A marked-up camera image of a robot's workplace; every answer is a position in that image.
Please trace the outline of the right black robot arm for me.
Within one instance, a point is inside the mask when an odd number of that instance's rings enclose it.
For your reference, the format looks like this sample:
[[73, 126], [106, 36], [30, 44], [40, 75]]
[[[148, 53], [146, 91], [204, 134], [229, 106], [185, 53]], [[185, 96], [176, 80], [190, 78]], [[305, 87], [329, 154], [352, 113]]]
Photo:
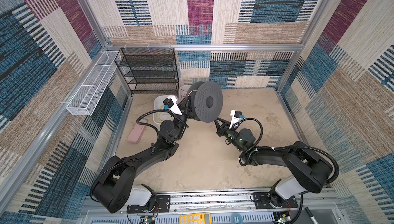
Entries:
[[249, 129], [237, 131], [244, 121], [240, 119], [235, 124], [221, 118], [214, 121], [217, 135], [226, 137], [226, 143], [235, 146], [241, 153], [238, 159], [240, 165], [274, 165], [286, 167], [291, 172], [290, 177], [278, 180], [268, 193], [261, 197], [254, 196], [255, 202], [282, 208], [296, 194], [320, 193], [324, 186], [338, 178], [339, 165], [327, 152], [303, 142], [284, 147], [259, 146], [262, 136], [255, 138]]

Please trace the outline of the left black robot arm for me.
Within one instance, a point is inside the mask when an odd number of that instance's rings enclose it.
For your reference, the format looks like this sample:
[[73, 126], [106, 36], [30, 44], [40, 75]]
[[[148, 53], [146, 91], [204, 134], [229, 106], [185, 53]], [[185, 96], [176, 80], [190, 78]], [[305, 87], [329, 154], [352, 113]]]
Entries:
[[[149, 149], [135, 155], [119, 158], [113, 156], [105, 163], [103, 169], [93, 181], [89, 191], [90, 198], [101, 203], [110, 213], [119, 211], [129, 199], [134, 179], [153, 165], [172, 157], [179, 147], [179, 141], [189, 125], [192, 112], [191, 97], [180, 103], [181, 114], [170, 109], [149, 111], [136, 120], [136, 124], [151, 127], [157, 134], [157, 141]], [[160, 129], [142, 122], [145, 117], [155, 113], [168, 113], [173, 118], [161, 123]]]

